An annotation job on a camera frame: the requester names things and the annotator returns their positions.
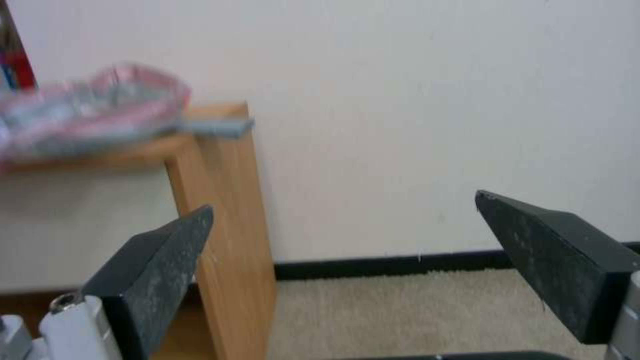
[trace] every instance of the pink plastic bag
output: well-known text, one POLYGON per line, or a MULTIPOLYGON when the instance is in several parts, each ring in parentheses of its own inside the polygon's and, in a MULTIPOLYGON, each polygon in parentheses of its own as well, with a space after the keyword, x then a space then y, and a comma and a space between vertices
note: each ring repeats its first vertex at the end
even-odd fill
POLYGON ((118 65, 85 83, 0 99, 0 161, 73 156, 139 141, 180 122, 190 89, 140 65, 118 65))

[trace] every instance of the black baseboard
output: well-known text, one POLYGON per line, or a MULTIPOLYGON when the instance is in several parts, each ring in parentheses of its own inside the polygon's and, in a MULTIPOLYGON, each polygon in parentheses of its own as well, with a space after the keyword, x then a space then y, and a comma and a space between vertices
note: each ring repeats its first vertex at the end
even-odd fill
MULTIPOLYGON (((640 242, 624 245, 640 254, 640 242)), ((426 274, 434 271, 480 271, 511 268, 513 268, 513 264, 502 250, 275 265, 278 281, 400 276, 426 274)))

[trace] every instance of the wooden table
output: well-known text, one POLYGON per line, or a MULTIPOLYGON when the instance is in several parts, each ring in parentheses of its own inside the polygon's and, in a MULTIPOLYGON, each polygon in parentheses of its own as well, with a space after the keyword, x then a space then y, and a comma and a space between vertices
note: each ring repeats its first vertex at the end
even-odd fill
MULTIPOLYGON (((186 115, 247 117, 246 104, 186 115)), ((122 150, 13 167, 11 172, 165 166, 180 214, 210 204, 215 221, 196 278, 217 359, 264 359, 276 300, 264 205, 249 132, 238 140, 173 135, 122 150)))

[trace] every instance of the metal bolt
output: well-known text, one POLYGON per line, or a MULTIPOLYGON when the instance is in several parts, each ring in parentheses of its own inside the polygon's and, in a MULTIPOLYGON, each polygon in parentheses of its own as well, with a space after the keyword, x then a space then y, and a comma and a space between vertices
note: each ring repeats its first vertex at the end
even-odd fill
POLYGON ((84 302, 84 295, 79 291, 75 293, 68 293, 60 295, 51 302, 49 311, 55 315, 71 309, 72 307, 82 304, 84 302))

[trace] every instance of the carpet floor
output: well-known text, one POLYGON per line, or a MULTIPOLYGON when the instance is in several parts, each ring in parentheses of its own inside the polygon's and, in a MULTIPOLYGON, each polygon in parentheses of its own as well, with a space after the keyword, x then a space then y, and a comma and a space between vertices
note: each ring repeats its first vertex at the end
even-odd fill
POLYGON ((268 359, 542 350, 602 359, 514 270, 278 283, 268 359))

